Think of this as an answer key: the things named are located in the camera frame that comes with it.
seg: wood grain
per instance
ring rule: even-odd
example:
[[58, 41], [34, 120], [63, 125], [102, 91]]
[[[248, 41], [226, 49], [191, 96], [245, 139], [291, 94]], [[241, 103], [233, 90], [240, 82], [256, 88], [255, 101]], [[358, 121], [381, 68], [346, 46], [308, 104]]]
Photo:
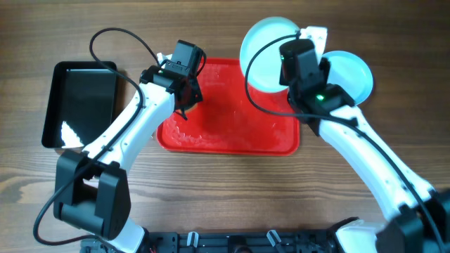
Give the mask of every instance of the wood grain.
[[[373, 128], [418, 174], [450, 186], [448, 1], [0, 1], [0, 252], [78, 252], [45, 247], [32, 224], [53, 192], [58, 154], [41, 146], [53, 67], [90, 60], [104, 27], [129, 29], [154, 51], [177, 39], [209, 57], [237, 58], [248, 29], [280, 15], [300, 27], [328, 27], [327, 51], [361, 56], [376, 92], [362, 105]], [[153, 64], [131, 37], [98, 38], [98, 56], [134, 79]], [[134, 92], [122, 90], [123, 108]], [[170, 153], [150, 141], [130, 175], [131, 217], [150, 231], [265, 231], [325, 228], [349, 216], [383, 217], [367, 187], [306, 127], [289, 157]], [[46, 215], [45, 238], [82, 233]]]

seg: light blue bowl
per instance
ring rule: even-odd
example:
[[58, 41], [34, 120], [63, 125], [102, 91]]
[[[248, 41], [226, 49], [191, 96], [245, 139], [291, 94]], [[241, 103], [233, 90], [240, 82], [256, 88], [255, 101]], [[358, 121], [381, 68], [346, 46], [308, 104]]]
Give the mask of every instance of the light blue bowl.
[[346, 51], [324, 53], [331, 62], [329, 84], [341, 86], [358, 105], [372, 93], [373, 76], [371, 69], [360, 57]]
[[[287, 18], [265, 18], [250, 28], [240, 47], [239, 63], [243, 75], [252, 57], [269, 42], [285, 35], [295, 34], [299, 27]], [[292, 39], [284, 39], [264, 50], [256, 58], [248, 75], [248, 82], [259, 91], [276, 93], [287, 89], [280, 85], [280, 46]]]

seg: green led light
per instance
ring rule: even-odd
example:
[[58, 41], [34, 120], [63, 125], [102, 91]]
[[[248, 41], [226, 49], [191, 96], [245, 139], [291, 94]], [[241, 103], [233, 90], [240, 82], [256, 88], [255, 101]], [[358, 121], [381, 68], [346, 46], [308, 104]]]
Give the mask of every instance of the green led light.
[[316, 96], [317, 100], [322, 101], [323, 99], [325, 99], [324, 96], [322, 96], [321, 94]]

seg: red tray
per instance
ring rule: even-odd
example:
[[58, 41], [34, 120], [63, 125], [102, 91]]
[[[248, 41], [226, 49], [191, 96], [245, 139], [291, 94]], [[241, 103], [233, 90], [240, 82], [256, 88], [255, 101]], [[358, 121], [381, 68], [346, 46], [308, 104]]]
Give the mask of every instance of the red tray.
[[[198, 77], [203, 102], [186, 115], [173, 114], [157, 129], [157, 141], [171, 151], [278, 155], [300, 145], [300, 123], [268, 115], [248, 101], [238, 59], [208, 58]], [[249, 86], [253, 100], [276, 112], [292, 112], [287, 91], [262, 93]]]

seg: wire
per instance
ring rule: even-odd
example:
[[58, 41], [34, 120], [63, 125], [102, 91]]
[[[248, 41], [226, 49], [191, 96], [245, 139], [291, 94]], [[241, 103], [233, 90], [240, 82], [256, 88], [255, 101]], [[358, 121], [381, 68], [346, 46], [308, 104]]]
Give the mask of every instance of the wire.
[[197, 77], [202, 72], [202, 70], [206, 64], [206, 53], [203, 50], [202, 50], [202, 57], [203, 57], [203, 64], [202, 64], [202, 67], [200, 67], [200, 69], [197, 71]]
[[108, 31], [124, 32], [126, 34], [129, 34], [129, 35], [133, 36], [134, 38], [139, 40], [147, 48], [147, 50], [150, 52], [152, 57], [154, 57], [154, 59], [156, 60], [156, 63], [158, 64], [158, 66], [160, 65], [159, 62], [158, 62], [158, 59], [156, 58], [156, 55], [152, 52], [152, 50], [147, 45], [147, 43], [145, 41], [143, 41], [141, 38], [139, 38], [137, 35], [135, 35], [134, 33], [130, 32], [128, 30], [125, 30], [125, 29], [122, 29], [122, 28], [114, 28], [114, 27], [112, 27], [112, 28], [106, 28], [106, 29], [100, 30], [97, 33], [95, 33], [94, 36], [92, 36], [91, 41], [89, 43], [89, 51], [90, 51], [92, 57], [94, 58], [94, 60], [99, 65], [104, 67], [105, 69], [110, 70], [111, 72], [115, 73], [117, 76], [127, 80], [131, 85], [133, 85], [134, 88], [136, 88], [136, 90], [137, 90], [137, 92], [139, 94], [139, 103], [138, 103], [138, 105], [136, 107], [136, 111], [134, 112], [134, 114], [130, 117], [128, 122], [120, 129], [120, 131], [118, 131], [117, 134], [111, 139], [111, 141], [108, 144], [106, 144], [105, 147], [103, 147], [103, 149], [94, 158], [89, 160], [89, 162], [86, 165], [84, 165], [83, 167], [78, 169], [77, 173], [75, 173], [73, 178], [70, 179], [64, 186], [59, 188], [49, 198], [49, 200], [45, 203], [45, 205], [42, 207], [40, 213], [36, 217], [36, 221], [34, 222], [33, 236], [34, 236], [34, 239], [36, 239], [37, 242], [40, 242], [43, 245], [48, 245], [48, 246], [65, 245], [65, 244], [68, 244], [68, 243], [71, 243], [71, 242], [77, 242], [77, 241], [83, 240], [83, 239], [96, 239], [96, 240], [100, 240], [100, 241], [103, 242], [103, 240], [100, 237], [98, 237], [97, 235], [83, 235], [83, 236], [79, 236], [79, 237], [68, 239], [68, 240], [61, 240], [61, 241], [57, 241], [57, 242], [51, 242], [51, 241], [42, 239], [39, 236], [39, 224], [41, 223], [42, 218], [44, 217], [44, 214], [47, 212], [47, 210], [49, 209], [51, 204], [55, 201], [55, 199], [59, 195], [61, 195], [61, 193], [63, 193], [64, 190], [67, 189], [67, 187], [70, 186], [70, 184], [72, 184], [76, 180], [79, 180], [82, 177], [82, 175], [84, 174], [84, 172], [86, 172], [102, 155], [104, 155], [111, 148], [111, 146], [114, 145], [114, 143], [118, 140], [118, 138], [127, 130], [127, 128], [131, 125], [131, 123], [133, 123], [133, 121], [136, 119], [136, 117], [138, 116], [139, 112], [141, 111], [141, 108], [143, 107], [143, 92], [139, 88], [139, 85], [136, 82], [134, 82], [132, 79], [130, 79], [129, 77], [119, 73], [118, 71], [112, 69], [111, 67], [108, 67], [105, 63], [103, 63], [100, 59], [97, 58], [97, 56], [95, 55], [95, 53], [94, 53], [94, 51], [92, 49], [93, 44], [94, 44], [94, 40], [96, 39], [96, 37], [98, 37], [100, 34], [102, 34], [104, 32], [108, 32]]
[[431, 214], [429, 213], [427, 207], [425, 206], [425, 203], [422, 201], [422, 198], [420, 198], [419, 194], [417, 194], [417, 192], [414, 189], [414, 187], [411, 185], [411, 183], [409, 183], [409, 180], [405, 177], [405, 175], [403, 174], [401, 169], [395, 164], [395, 162], [392, 160], [392, 158], [374, 140], [372, 140], [372, 138], [367, 136], [366, 133], [364, 133], [360, 129], [356, 128], [355, 126], [351, 125], [347, 120], [341, 119], [339, 117], [315, 115], [315, 114], [307, 114], [307, 113], [274, 112], [274, 111], [270, 111], [270, 110], [267, 110], [267, 109], [259, 106], [258, 104], [256, 104], [253, 101], [252, 97], [250, 96], [250, 92], [248, 90], [248, 74], [250, 73], [250, 67], [252, 66], [252, 64], [255, 61], [256, 57], [262, 51], [264, 51], [266, 48], [270, 47], [271, 45], [273, 45], [273, 44], [275, 44], [275, 43], [277, 43], [279, 41], [282, 41], [284, 39], [295, 38], [295, 37], [297, 37], [297, 34], [287, 35], [287, 36], [283, 36], [283, 37], [280, 37], [278, 39], [275, 39], [272, 42], [268, 43], [266, 46], [263, 46], [252, 57], [252, 59], [248, 63], [247, 70], [245, 71], [245, 80], [244, 80], [245, 94], [247, 95], [247, 98], [250, 101], [250, 103], [253, 106], [255, 106], [258, 110], [261, 110], [262, 112], [269, 113], [269, 114], [272, 114], [272, 115], [284, 116], [284, 117], [316, 118], [316, 119], [324, 119], [324, 120], [329, 120], [331, 122], [336, 122], [336, 123], [342, 124], [342, 125], [348, 127], [349, 129], [355, 131], [358, 134], [359, 137], [362, 137], [362, 138], [366, 139], [366, 141], [368, 141], [386, 159], [386, 161], [391, 165], [391, 167], [399, 175], [400, 179], [403, 181], [403, 183], [405, 184], [406, 188], [408, 188], [408, 190], [414, 196], [414, 198], [416, 199], [420, 209], [422, 210], [422, 213], [423, 213], [423, 216], [425, 217], [425, 220], [428, 222], [428, 224], [430, 225], [433, 233], [435, 234], [435, 238], [436, 238], [437, 244], [439, 246], [440, 252], [445, 253], [445, 246], [444, 246], [444, 242], [442, 241], [442, 237], [441, 237], [441, 235], [440, 235], [440, 233], [439, 233], [439, 231], [437, 229], [435, 221], [431, 217]]

